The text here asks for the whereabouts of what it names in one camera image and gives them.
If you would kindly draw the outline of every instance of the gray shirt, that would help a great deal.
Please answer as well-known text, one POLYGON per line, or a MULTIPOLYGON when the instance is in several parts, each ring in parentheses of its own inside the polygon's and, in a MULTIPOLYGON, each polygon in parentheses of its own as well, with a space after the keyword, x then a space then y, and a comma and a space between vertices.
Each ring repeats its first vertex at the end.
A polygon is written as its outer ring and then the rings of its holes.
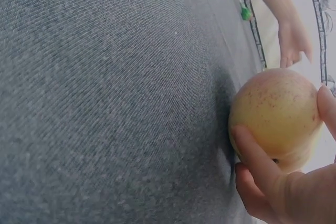
POLYGON ((237 0, 0 0, 0 223, 251 223, 237 0))

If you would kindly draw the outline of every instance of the gray textile surface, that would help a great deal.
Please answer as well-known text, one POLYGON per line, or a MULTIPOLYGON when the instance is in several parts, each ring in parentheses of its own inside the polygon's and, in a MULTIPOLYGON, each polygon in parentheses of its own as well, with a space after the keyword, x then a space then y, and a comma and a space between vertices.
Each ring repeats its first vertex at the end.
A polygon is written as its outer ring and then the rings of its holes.
POLYGON ((251 223, 237 0, 0 0, 0 60, 0 223, 251 223))

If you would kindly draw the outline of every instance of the green toy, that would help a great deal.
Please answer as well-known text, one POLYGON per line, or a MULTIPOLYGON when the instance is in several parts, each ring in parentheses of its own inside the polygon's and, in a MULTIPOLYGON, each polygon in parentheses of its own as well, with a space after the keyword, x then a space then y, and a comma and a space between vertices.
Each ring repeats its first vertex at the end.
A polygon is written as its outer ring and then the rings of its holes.
POLYGON ((240 6, 241 6, 241 15, 243 20, 250 21, 253 18, 252 12, 245 6, 245 3, 243 0, 240 0, 240 6))
POLYGON ((243 20, 250 21, 252 19, 252 13, 247 7, 241 7, 241 11, 243 20))

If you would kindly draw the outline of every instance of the yellow apple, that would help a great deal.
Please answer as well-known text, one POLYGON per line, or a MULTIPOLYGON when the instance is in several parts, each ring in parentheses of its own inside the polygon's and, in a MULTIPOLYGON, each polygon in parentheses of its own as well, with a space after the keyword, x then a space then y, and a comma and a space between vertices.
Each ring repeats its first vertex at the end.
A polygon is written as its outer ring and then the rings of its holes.
POLYGON ((270 69, 252 77, 236 94, 229 115, 247 127, 259 146, 286 173, 309 160, 322 126, 315 86, 289 69, 270 69))

